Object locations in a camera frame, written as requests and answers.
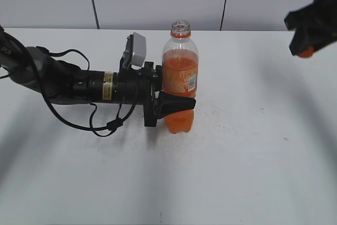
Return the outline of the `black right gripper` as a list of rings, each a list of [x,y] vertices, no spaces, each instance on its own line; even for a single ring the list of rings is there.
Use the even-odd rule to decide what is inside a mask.
[[[294,31],[289,49],[293,56],[314,47],[314,53],[336,42],[336,0],[313,0],[301,9],[291,11],[284,19],[286,28]]]

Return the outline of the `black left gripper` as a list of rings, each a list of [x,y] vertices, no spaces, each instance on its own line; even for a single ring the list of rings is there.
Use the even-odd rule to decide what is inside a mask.
[[[144,126],[155,127],[157,119],[168,115],[192,110],[195,108],[196,99],[191,97],[176,96],[162,89],[162,66],[153,62],[145,62],[140,69],[131,66],[124,67],[120,64],[119,72],[114,76],[113,101],[119,105],[129,104],[130,110],[122,121],[126,121],[133,113],[136,105],[143,107]]]

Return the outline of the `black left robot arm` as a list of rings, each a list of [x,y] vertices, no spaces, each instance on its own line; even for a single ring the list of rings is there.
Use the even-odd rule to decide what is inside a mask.
[[[194,98],[163,91],[162,67],[145,60],[146,39],[138,33],[128,36],[118,72],[83,70],[62,56],[1,31],[1,67],[13,82],[40,93],[51,111],[57,104],[141,105],[145,126],[155,127],[159,119],[195,107]]]

